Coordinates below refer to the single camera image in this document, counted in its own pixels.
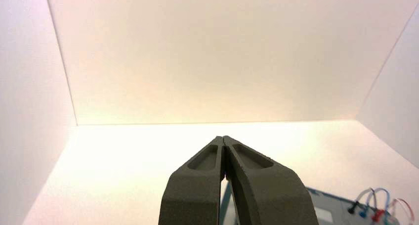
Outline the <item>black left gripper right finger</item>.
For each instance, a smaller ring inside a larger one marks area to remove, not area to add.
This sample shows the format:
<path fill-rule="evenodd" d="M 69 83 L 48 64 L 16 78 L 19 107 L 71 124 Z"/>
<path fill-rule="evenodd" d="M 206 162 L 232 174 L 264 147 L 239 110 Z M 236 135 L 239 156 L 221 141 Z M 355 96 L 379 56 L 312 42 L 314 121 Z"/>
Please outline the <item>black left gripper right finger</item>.
<path fill-rule="evenodd" d="M 223 141 L 238 224 L 318 224 L 310 194 L 292 169 L 229 136 Z"/>

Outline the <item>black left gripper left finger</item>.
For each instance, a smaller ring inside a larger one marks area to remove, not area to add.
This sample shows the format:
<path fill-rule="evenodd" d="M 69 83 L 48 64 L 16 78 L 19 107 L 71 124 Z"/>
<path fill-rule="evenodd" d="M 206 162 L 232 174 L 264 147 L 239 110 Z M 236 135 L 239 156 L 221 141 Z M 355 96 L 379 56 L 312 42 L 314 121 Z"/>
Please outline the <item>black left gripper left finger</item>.
<path fill-rule="evenodd" d="M 224 142 L 216 136 L 169 177 L 162 196 L 160 225 L 219 224 Z"/>

